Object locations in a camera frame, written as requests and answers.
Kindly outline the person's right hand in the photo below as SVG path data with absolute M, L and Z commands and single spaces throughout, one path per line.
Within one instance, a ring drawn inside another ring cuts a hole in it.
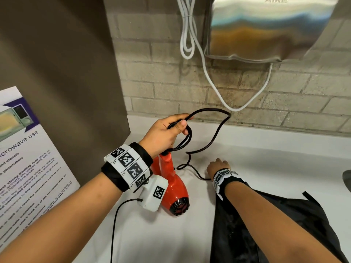
M 215 174 L 221 169 L 231 169 L 231 166 L 226 160 L 219 158 L 209 163 L 206 171 L 211 181 L 213 181 Z

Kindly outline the person's left hand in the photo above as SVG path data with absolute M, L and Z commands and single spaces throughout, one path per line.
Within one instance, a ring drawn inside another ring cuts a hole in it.
M 164 119 L 157 120 L 148 130 L 146 135 L 138 142 L 145 151 L 155 158 L 163 151 L 172 148 L 176 137 L 171 134 L 171 128 L 182 119 L 192 119 L 189 114 L 175 114 Z

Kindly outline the person's left forearm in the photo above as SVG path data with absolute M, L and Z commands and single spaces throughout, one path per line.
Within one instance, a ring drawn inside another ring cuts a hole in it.
M 121 195 L 99 173 L 25 229 L 0 253 L 0 263 L 72 263 Z

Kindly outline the person's right forearm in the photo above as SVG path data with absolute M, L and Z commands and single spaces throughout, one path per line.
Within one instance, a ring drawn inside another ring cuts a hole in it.
M 224 195 L 270 263 L 341 263 L 305 229 L 244 183 L 229 182 Z

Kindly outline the red hair dryer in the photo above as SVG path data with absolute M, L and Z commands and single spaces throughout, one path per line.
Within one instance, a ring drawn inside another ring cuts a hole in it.
M 169 151 L 159 154 L 151 165 L 153 174 L 168 181 L 164 190 L 161 206 L 174 216 L 184 214 L 190 207 L 189 194 L 182 179 L 176 174 L 172 155 Z

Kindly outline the black wristband with marker tags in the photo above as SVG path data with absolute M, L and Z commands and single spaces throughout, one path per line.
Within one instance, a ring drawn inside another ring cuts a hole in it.
M 220 169 L 213 177 L 213 187 L 221 201 L 227 199 L 225 196 L 225 188 L 230 182 L 241 182 L 249 186 L 235 171 L 228 168 Z
M 101 172 L 122 192 L 136 192 L 152 175 L 149 153 L 138 143 L 122 145 L 104 157 Z

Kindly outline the black cloth bag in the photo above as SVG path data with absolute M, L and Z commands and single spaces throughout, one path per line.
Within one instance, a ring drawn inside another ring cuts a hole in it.
M 303 192 L 307 198 L 303 200 L 254 191 L 305 229 L 342 263 L 349 263 L 322 206 L 310 194 Z M 218 196 L 210 263 L 270 263 L 234 206 L 228 199 L 221 201 Z

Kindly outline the stainless steel hand dryer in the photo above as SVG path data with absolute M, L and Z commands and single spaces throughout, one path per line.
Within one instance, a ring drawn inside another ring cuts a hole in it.
M 339 0 L 210 0 L 203 52 L 247 63 L 301 60 L 325 30 Z

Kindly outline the brown cabinet side panel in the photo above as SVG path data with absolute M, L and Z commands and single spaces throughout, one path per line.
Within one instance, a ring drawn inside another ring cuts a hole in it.
M 0 90 L 12 86 L 80 185 L 129 136 L 103 0 L 0 0 Z

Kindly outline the white instruction poster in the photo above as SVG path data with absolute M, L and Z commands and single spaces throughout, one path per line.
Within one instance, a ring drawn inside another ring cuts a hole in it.
M 19 89 L 0 90 L 0 252 L 79 188 Z

